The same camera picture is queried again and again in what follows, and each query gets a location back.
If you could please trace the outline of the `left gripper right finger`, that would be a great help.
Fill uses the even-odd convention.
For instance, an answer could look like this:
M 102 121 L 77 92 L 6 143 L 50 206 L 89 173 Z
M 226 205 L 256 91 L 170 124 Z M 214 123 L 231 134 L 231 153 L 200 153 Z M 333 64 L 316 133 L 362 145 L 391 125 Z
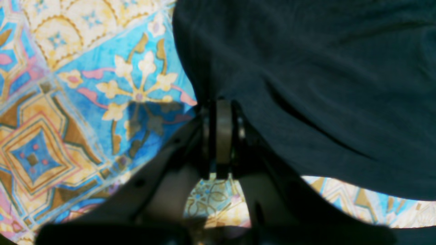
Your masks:
M 394 245 L 384 226 L 339 211 L 245 121 L 235 102 L 216 102 L 216 174 L 237 179 L 251 228 L 227 245 Z

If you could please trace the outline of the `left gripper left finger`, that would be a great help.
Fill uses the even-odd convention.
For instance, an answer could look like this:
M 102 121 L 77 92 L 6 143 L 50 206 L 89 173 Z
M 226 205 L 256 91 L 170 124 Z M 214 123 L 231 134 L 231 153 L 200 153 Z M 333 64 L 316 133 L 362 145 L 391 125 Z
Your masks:
M 37 245 L 193 245 L 183 212 L 192 189 L 210 172 L 215 103 L 164 144 L 112 197 L 69 222 L 47 224 Z

